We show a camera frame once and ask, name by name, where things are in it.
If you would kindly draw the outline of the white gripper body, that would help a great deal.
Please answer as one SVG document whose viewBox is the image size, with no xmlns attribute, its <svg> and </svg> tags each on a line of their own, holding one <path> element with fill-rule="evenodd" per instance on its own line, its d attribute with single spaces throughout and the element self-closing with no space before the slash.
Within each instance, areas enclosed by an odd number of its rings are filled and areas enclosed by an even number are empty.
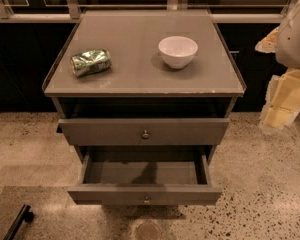
<svg viewBox="0 0 300 240">
<path fill-rule="evenodd" d="M 259 127 L 281 130 L 300 113 L 300 69 L 288 68 L 282 76 L 273 75 L 266 92 Z"/>
</svg>

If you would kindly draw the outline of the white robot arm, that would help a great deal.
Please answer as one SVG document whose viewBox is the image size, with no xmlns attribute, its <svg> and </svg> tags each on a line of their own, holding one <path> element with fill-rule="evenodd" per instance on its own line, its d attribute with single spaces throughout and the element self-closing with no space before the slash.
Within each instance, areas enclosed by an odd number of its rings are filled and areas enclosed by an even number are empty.
<svg viewBox="0 0 300 240">
<path fill-rule="evenodd" d="M 255 50 L 274 53 L 287 67 L 282 76 L 273 75 L 267 87 L 259 127 L 270 134 L 290 125 L 300 113 L 300 0 Z"/>
</svg>

